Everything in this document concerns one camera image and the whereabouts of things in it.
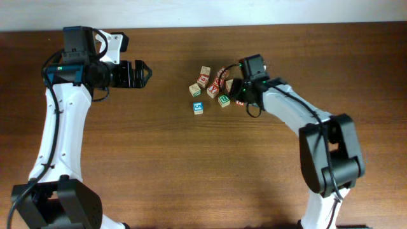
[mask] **robotic arm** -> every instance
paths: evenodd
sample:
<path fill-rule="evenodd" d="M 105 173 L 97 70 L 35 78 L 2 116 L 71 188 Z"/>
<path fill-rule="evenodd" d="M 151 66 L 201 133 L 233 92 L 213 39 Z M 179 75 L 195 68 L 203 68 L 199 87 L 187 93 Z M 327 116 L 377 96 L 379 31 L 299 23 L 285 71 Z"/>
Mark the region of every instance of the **robotic arm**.
<path fill-rule="evenodd" d="M 266 111 L 275 115 L 300 139 L 301 171 L 310 188 L 310 198 L 298 228 L 336 228 L 343 198 L 355 186 L 356 179 L 364 175 L 352 119 L 346 114 L 333 116 L 321 111 L 282 79 L 271 80 L 260 55 L 242 59 L 239 66 L 243 79 L 233 80 L 229 96 L 246 106 L 254 104 L 260 114 Z M 338 148 L 330 151 L 328 141 L 338 143 Z"/>
<path fill-rule="evenodd" d="M 94 32 L 101 42 L 99 53 Z M 48 88 L 43 138 L 28 184 L 13 187 L 8 228 L 14 209 L 29 228 L 129 228 L 105 216 L 99 196 L 82 183 L 83 128 L 92 101 L 102 100 L 92 99 L 94 89 L 107 90 L 109 95 L 109 87 L 143 88 L 152 71 L 141 60 L 135 60 L 135 69 L 131 62 L 120 60 L 128 45 L 122 32 L 65 27 L 64 40 L 64 50 L 41 71 Z"/>

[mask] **black bracket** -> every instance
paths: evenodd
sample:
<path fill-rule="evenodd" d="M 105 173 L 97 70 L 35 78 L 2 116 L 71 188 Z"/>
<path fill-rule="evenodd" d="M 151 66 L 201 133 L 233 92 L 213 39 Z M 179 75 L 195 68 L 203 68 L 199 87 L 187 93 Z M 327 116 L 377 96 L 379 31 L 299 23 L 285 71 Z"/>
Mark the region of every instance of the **black bracket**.
<path fill-rule="evenodd" d="M 11 200 L 16 201 L 27 186 L 15 185 Z M 27 226 L 35 229 L 99 229 L 102 225 L 103 211 L 99 196 L 68 176 L 61 176 L 59 181 L 37 184 L 17 211 Z"/>
<path fill-rule="evenodd" d="M 323 126 L 328 130 L 331 144 L 338 148 L 330 151 L 333 174 L 340 188 L 353 188 L 356 179 L 364 175 L 364 162 L 352 119 L 341 114 L 332 116 Z M 308 187 L 323 197 L 334 192 L 328 171 L 328 161 L 320 126 L 308 124 L 300 128 L 301 172 Z"/>

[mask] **brown table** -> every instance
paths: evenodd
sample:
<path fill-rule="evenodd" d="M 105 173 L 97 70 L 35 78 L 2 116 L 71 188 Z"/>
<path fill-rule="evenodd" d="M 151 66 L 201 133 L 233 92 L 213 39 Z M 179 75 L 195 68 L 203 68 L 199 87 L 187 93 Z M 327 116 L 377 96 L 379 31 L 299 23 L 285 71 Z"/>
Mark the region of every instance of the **brown table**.
<path fill-rule="evenodd" d="M 276 117 L 193 98 L 212 72 L 261 53 L 306 100 L 355 121 L 366 175 L 338 224 L 407 227 L 407 23 L 130 29 L 122 59 L 154 72 L 144 89 L 112 89 L 83 133 L 84 183 L 104 212 L 134 227 L 243 228 L 295 223 L 307 206 L 296 136 Z M 11 187 L 27 182 L 45 120 L 39 69 L 62 33 L 0 34 L 0 228 Z M 204 112 L 194 115 L 192 102 Z M 18 214 L 14 228 L 25 228 Z"/>

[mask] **wooden block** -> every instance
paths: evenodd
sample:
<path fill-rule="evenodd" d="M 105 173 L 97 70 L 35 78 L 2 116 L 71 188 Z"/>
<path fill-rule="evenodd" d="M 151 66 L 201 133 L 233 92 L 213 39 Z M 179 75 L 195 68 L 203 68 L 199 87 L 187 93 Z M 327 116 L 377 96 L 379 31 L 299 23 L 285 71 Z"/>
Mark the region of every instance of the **wooden block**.
<path fill-rule="evenodd" d="M 233 80 L 228 80 L 226 82 L 226 91 L 229 93 L 231 89 L 231 85 L 233 84 Z"/>
<path fill-rule="evenodd" d="M 219 71 L 216 73 L 216 77 L 218 78 L 221 73 L 223 72 L 223 70 L 225 69 L 225 67 L 222 67 L 221 69 L 219 69 Z M 227 77 L 229 77 L 229 70 L 226 70 L 223 74 L 222 74 L 222 79 L 226 79 Z"/>
<path fill-rule="evenodd" d="M 210 75 L 210 67 L 202 66 L 202 68 L 201 68 L 201 74 L 204 74 L 204 75 L 209 76 L 209 75 Z"/>
<path fill-rule="evenodd" d="M 230 99 L 226 95 L 221 95 L 217 99 L 222 108 L 230 104 Z"/>
<path fill-rule="evenodd" d="M 198 83 L 194 83 L 190 86 L 191 95 L 196 97 L 201 94 L 201 88 L 199 88 Z"/>
<path fill-rule="evenodd" d="M 219 78 L 216 78 L 214 80 L 214 85 L 216 85 L 218 87 L 223 87 L 223 82 L 224 82 L 224 80 L 220 80 L 220 82 L 219 82 Z"/>
<path fill-rule="evenodd" d="M 198 85 L 202 88 L 205 88 L 206 85 L 208 84 L 208 82 L 209 82 L 209 76 L 207 76 L 205 74 L 201 74 L 197 81 Z"/>
<path fill-rule="evenodd" d="M 236 104 L 239 106 L 244 106 L 244 102 L 236 101 Z"/>
<path fill-rule="evenodd" d="M 204 113 L 204 104 L 202 102 L 194 102 L 193 103 L 193 113 L 196 115 L 200 115 Z"/>
<path fill-rule="evenodd" d="M 208 93 L 208 95 L 213 99 L 217 96 L 217 94 L 219 93 L 219 87 L 217 87 L 216 85 L 211 85 L 208 87 L 208 89 L 206 90 L 206 92 Z"/>

